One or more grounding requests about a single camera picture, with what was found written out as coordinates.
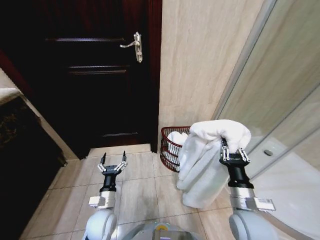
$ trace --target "door panel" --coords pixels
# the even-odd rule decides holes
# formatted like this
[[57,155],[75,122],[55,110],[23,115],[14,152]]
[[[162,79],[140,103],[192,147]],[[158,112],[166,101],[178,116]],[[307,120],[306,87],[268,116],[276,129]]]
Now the door panel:
[[[1,48],[36,105],[79,157],[89,148],[150,143],[153,106],[147,0],[33,0],[3,6]],[[133,34],[142,35],[138,63]]]

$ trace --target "door handle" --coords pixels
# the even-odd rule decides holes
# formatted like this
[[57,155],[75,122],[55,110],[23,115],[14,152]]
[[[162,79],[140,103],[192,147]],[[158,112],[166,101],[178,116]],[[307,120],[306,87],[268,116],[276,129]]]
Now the door handle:
[[135,56],[136,56],[136,61],[138,63],[141,63],[142,62],[142,43],[141,43],[141,34],[139,32],[136,32],[134,35],[133,35],[133,38],[134,38],[134,41],[128,45],[120,45],[120,48],[129,48],[131,46],[134,46],[134,49],[135,49]]

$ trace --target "beige floor tile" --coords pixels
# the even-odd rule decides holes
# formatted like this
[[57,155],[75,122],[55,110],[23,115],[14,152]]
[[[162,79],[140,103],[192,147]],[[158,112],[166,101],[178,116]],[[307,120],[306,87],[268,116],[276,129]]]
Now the beige floor tile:
[[36,218],[28,237],[72,232],[87,186],[53,189]]
[[32,238],[33,240],[70,240],[72,232]]
[[206,239],[205,231],[197,212],[160,218],[160,222],[175,225],[184,231],[197,233],[203,239]]
[[124,181],[154,177],[153,160],[150,152],[128,154],[126,161],[128,165],[123,173]]
[[213,209],[223,209],[223,208],[230,208],[230,194],[227,189],[224,187],[218,197],[214,200],[214,202],[205,208],[198,208],[199,212],[213,210]]
[[196,208],[182,204],[183,192],[177,189],[176,183],[176,175],[155,178],[160,218],[197,212]]
[[72,237],[71,240],[82,240],[82,237],[85,234],[85,230],[81,230],[81,231],[74,231],[72,233]]
[[126,224],[121,224],[117,226],[116,229],[116,240],[122,240],[128,232],[133,230],[135,227],[141,224],[151,224],[151,223],[158,223],[158,219],[153,219],[153,220],[146,220],[146,221],[136,221],[132,223],[126,223]]
[[122,182],[119,224],[159,218],[154,178]]
[[100,148],[91,148],[88,157],[102,157],[107,155],[121,155],[125,151],[126,154],[137,154],[150,152],[150,144],[138,144],[127,146],[108,146]]
[[[105,177],[102,175],[102,173],[99,171],[97,165],[101,161],[101,157],[88,157],[88,160],[91,159],[94,161],[94,169],[93,173],[90,179],[90,184],[102,184],[105,180]],[[115,155],[115,156],[106,156],[104,165],[109,166],[109,165],[118,165],[122,161],[122,156],[120,155]],[[126,169],[121,172],[118,176],[116,176],[115,181],[116,182],[121,182],[123,180],[124,174],[125,174]]]
[[34,211],[31,219],[29,220],[28,224],[27,224],[26,227],[24,228],[24,230],[23,230],[23,232],[22,232],[22,234],[21,234],[21,236],[20,236],[21,239],[24,239],[24,238],[26,238],[26,237],[28,236],[28,233],[30,232],[31,228],[33,227],[33,225],[34,225],[34,223],[35,223],[35,221],[36,221],[36,219],[37,219],[37,217],[38,217],[38,215],[39,215],[42,207],[43,207],[44,204],[46,203],[46,201],[47,201],[50,193],[51,193],[51,190],[47,190],[47,191],[46,191],[46,193],[45,193],[45,195],[43,196],[41,202],[39,203],[38,207],[37,207],[36,210]]
[[154,176],[161,177],[161,176],[169,176],[169,175],[177,175],[177,172],[169,170],[167,167],[160,160],[160,153],[152,153],[152,160],[153,160],[153,169],[154,169]]
[[59,169],[59,171],[56,173],[56,175],[55,175],[54,179],[52,180],[52,182],[51,182],[51,184],[50,184],[48,189],[53,189],[54,188],[54,186],[56,185],[56,183],[57,183],[57,181],[58,181],[58,179],[59,179],[59,177],[60,177],[60,175],[61,175],[63,170],[64,170],[63,167],[61,167]]
[[[85,197],[82,203],[82,207],[79,213],[79,216],[76,220],[76,224],[74,227],[74,231],[84,230],[86,229],[86,224],[91,215],[93,215],[97,210],[88,205],[90,197],[99,196],[99,190],[102,187],[101,184],[89,185]],[[119,208],[121,201],[121,190],[122,190],[122,182],[116,183],[116,193],[115,193],[115,207],[114,214],[117,219],[119,218]]]
[[60,174],[54,189],[88,185],[95,168],[95,158],[69,161]]
[[208,240],[233,240],[229,226],[231,208],[222,208],[199,212],[199,216]]

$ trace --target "white towel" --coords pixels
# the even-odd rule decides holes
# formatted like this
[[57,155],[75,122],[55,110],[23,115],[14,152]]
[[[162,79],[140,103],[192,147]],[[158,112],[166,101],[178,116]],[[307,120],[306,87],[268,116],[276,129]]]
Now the white towel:
[[[168,139],[171,142],[178,144],[178,145],[181,145],[181,146],[184,145],[185,141],[187,140],[187,137],[188,137],[188,135],[186,133],[183,132],[181,134],[178,131],[172,131],[168,135]],[[175,155],[178,153],[178,147],[172,145],[170,142],[168,143],[168,148],[169,148],[168,150],[170,153],[175,154]]]
[[232,120],[203,121],[191,126],[179,152],[180,173],[176,185],[184,190],[184,205],[208,207],[227,182],[227,167],[219,162],[222,137],[229,152],[235,153],[248,145],[251,134],[244,125]]

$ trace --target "shower glass panel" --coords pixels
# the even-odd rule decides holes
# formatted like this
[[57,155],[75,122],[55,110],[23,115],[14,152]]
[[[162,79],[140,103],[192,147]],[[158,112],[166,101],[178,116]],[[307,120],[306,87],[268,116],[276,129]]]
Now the shower glass panel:
[[249,128],[246,167],[271,214],[320,240],[320,1],[276,1],[216,119]]
[[320,81],[320,2],[277,1],[219,119],[246,125],[250,152]]

